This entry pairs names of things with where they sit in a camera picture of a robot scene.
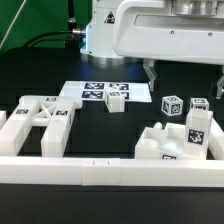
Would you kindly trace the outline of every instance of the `black table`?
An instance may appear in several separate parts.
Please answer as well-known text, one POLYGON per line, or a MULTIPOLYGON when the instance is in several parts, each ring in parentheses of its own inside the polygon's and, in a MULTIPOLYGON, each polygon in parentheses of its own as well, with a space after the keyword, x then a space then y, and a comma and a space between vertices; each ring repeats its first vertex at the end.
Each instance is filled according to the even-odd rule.
MULTIPOLYGON (((184 123, 191 97, 206 97, 224 128, 224 102, 209 97, 221 76, 214 65, 158 62, 153 102, 110 114, 104 102, 76 111, 65 157, 133 158, 143 129, 160 121, 184 123), (161 112, 163 96, 184 100, 181 116, 161 112)), ((141 64, 102 66, 65 49, 17 48, 0 58, 0 110, 8 116, 23 95, 57 96, 65 81, 148 82, 141 64)), ((33 128, 19 156, 41 156, 43 128, 33 128)), ((0 185, 1 223, 223 223, 224 190, 216 188, 0 185)))

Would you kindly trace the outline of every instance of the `paper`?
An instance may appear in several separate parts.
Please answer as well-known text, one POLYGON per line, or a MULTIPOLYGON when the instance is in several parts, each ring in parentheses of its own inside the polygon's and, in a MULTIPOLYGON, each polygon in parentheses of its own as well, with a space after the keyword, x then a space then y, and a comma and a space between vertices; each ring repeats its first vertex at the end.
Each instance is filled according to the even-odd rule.
POLYGON ((65 82, 59 96, 81 97, 83 100, 103 101, 106 88, 120 90, 126 101, 151 103, 148 83, 119 82, 65 82))

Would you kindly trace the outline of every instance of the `white box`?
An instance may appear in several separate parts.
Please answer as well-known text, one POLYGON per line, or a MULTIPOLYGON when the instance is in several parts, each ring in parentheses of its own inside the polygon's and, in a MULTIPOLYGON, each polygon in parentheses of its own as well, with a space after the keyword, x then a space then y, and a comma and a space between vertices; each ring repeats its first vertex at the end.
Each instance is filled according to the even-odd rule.
POLYGON ((206 98, 191 98, 190 108, 209 110, 209 102, 206 98))
POLYGON ((184 154, 206 159, 212 111, 191 108, 186 120, 184 154))
POLYGON ((124 112, 125 98, 119 90, 107 88, 105 103, 110 113, 124 112))
POLYGON ((176 116, 182 114, 183 100, 177 96, 166 96, 162 98, 163 111, 168 116, 176 116))

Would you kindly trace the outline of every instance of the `white block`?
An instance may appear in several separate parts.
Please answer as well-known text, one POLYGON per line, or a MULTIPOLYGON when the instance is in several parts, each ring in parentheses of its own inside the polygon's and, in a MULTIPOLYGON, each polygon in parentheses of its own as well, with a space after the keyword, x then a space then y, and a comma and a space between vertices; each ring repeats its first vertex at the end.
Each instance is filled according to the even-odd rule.
POLYGON ((176 138, 176 139, 184 140, 185 125, 167 123, 165 129, 169 130, 168 131, 169 138, 176 138))
POLYGON ((31 128, 32 117, 39 112, 39 101, 20 103, 0 130, 0 156, 16 156, 31 128))
POLYGON ((82 184, 120 185, 120 159, 94 159, 82 166, 82 184))
POLYGON ((0 111, 0 129, 3 127, 5 122, 6 122, 6 112, 0 111))
POLYGON ((177 96, 166 96, 162 98, 163 111, 168 116, 175 116, 182 114, 183 100, 177 96))
POLYGON ((224 186, 222 161, 121 160, 121 186, 224 186))
POLYGON ((187 115, 186 127, 210 131, 213 112, 191 108, 187 115))
POLYGON ((0 157, 0 183, 82 185, 89 159, 0 157))
POLYGON ((208 147, 216 160, 224 160, 224 132, 215 119, 212 119, 208 147))
POLYGON ((105 103, 110 113, 124 112, 125 98, 119 90, 105 89, 105 103))
POLYGON ((41 140, 43 157, 63 157, 74 115, 73 101, 58 102, 41 140))
POLYGON ((184 136, 184 125, 167 123, 165 130, 145 128, 135 147, 135 159, 197 159, 183 153, 184 136))
POLYGON ((212 116, 212 111, 191 108, 186 120, 184 154, 206 159, 212 116))
POLYGON ((209 110, 209 102, 206 98, 191 98, 190 108, 209 110))

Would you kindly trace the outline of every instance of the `white robot body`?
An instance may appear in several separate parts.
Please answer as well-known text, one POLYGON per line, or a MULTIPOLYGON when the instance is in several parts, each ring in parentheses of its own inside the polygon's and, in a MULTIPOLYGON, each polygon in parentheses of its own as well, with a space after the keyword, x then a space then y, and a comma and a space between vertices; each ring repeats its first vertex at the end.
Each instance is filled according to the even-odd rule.
POLYGON ((224 65, 224 2, 125 0, 113 47, 118 55, 224 65))

